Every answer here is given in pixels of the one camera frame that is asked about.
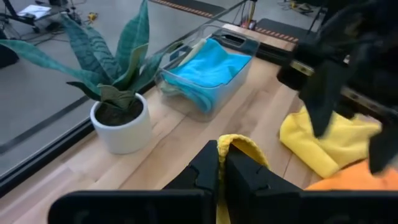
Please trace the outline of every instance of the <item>orange cloth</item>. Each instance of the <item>orange cloth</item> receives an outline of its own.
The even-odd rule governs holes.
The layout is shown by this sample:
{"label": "orange cloth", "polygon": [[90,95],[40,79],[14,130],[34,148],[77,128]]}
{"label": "orange cloth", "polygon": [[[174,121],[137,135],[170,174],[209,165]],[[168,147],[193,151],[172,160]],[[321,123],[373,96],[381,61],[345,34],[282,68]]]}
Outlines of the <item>orange cloth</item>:
{"label": "orange cloth", "polygon": [[388,168],[379,176],[373,176],[369,171],[368,160],[364,160],[307,187],[306,190],[398,190],[398,172],[394,168]]}

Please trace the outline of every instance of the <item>white pot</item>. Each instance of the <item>white pot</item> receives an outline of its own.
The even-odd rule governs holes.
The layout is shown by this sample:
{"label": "white pot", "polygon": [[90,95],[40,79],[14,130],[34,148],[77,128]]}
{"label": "white pot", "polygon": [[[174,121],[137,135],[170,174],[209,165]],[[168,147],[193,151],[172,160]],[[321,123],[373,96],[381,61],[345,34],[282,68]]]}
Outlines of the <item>white pot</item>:
{"label": "white pot", "polygon": [[144,97],[136,93],[142,102],[141,114],[127,124],[120,126],[107,126],[95,118],[95,111],[101,102],[96,102],[91,108],[90,118],[98,136],[106,143],[108,151],[115,154],[127,154],[142,149],[152,137],[152,126],[148,112],[148,104]]}

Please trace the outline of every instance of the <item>yellow cloth in gripper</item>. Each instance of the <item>yellow cloth in gripper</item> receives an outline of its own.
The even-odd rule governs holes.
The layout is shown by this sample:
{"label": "yellow cloth in gripper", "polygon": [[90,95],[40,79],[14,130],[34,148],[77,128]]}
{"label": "yellow cloth in gripper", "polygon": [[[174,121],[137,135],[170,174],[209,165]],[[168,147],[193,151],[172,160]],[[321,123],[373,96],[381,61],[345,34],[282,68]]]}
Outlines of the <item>yellow cloth in gripper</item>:
{"label": "yellow cloth in gripper", "polygon": [[369,138],[379,132],[379,124],[346,119],[333,112],[325,135],[317,139],[306,108],[285,118],[279,138],[319,176],[326,178],[348,164],[368,157]]}
{"label": "yellow cloth in gripper", "polygon": [[229,145],[233,144],[239,150],[244,152],[250,158],[255,160],[261,165],[266,166],[269,169],[269,164],[264,153],[259,147],[246,136],[240,134],[225,134],[220,136],[217,143],[218,148],[218,160],[220,168],[218,172],[218,178],[220,179],[220,193],[217,204],[217,221],[218,224],[231,223],[229,220],[228,208],[226,206],[224,198],[224,172],[225,172],[225,159],[229,151]]}

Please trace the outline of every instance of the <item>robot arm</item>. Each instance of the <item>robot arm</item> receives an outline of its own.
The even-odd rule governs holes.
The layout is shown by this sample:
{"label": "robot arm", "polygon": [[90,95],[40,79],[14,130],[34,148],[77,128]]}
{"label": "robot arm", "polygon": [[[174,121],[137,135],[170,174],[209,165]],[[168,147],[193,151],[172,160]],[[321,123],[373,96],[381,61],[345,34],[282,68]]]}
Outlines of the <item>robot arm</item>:
{"label": "robot arm", "polygon": [[398,152],[397,6],[395,0],[347,6],[313,40],[299,43],[278,74],[280,82],[300,92],[316,137],[325,133],[332,111],[382,123],[370,140],[373,174]]}

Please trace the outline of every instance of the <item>clear plastic bin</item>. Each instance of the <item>clear plastic bin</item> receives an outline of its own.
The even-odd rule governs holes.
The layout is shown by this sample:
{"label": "clear plastic bin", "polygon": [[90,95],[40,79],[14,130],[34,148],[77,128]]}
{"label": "clear plastic bin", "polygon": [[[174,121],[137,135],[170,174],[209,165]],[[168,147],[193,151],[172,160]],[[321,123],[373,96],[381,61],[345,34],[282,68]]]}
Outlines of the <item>clear plastic bin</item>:
{"label": "clear plastic bin", "polygon": [[[169,72],[178,66],[200,40],[209,38],[216,40],[227,52],[248,55],[251,59],[227,84],[213,87],[198,85]],[[181,47],[169,55],[166,66],[157,72],[155,76],[157,89],[162,102],[166,105],[197,121],[210,121],[245,82],[252,58],[260,43],[250,37],[214,25],[203,26],[193,38],[183,42]]]}

